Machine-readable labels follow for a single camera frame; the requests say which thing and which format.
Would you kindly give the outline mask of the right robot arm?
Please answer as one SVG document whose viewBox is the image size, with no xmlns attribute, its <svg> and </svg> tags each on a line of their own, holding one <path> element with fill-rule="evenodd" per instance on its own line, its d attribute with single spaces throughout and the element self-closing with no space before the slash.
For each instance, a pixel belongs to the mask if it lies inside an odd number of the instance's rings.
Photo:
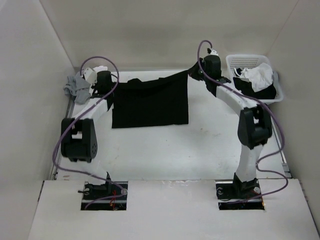
<svg viewBox="0 0 320 240">
<path fill-rule="evenodd" d="M 230 81 L 222 77 L 221 60 L 217 55 L 199 58 L 189 76 L 204 81 L 207 90 L 238 115 L 237 137 L 241 143 L 238 167 L 231 183 L 216 184 L 220 200 L 245 200 L 259 187 L 256 164 L 264 145 L 272 136 L 270 114 L 258 102 L 247 98 Z"/>
</svg>

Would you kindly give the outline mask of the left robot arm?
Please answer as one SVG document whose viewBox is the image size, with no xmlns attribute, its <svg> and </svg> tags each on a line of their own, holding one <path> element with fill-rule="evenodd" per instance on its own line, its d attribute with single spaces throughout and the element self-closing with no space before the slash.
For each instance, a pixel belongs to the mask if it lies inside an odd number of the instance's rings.
<svg viewBox="0 0 320 240">
<path fill-rule="evenodd" d="M 61 121 L 60 152 L 71 167 L 60 166 L 64 172 L 86 176 L 96 184 L 95 193 L 100 199 L 112 195 L 110 174 L 95 161 L 98 154 L 96 124 L 112 107 L 116 82 L 105 67 L 86 68 L 80 79 L 88 84 L 89 92 L 84 107 L 72 117 Z"/>
</svg>

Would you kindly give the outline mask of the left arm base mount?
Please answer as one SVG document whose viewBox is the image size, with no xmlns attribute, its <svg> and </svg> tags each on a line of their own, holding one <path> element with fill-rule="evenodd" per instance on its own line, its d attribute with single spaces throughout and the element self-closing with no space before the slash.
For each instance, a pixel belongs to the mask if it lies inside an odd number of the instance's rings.
<svg viewBox="0 0 320 240">
<path fill-rule="evenodd" d="M 92 184 L 85 182 L 81 194 L 81 211 L 126 211 L 128 182 Z"/>
</svg>

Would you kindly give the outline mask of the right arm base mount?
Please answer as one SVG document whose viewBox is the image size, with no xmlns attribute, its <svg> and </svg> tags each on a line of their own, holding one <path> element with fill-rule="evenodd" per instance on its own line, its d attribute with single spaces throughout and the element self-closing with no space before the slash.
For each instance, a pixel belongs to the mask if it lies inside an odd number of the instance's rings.
<svg viewBox="0 0 320 240">
<path fill-rule="evenodd" d="M 215 186 L 218 208 L 221 211 L 265 209 L 261 196 L 253 199 L 253 197 L 261 194 L 258 182 L 254 187 L 250 187 L 240 193 L 236 191 L 234 184 L 231 182 L 218 182 Z"/>
</svg>

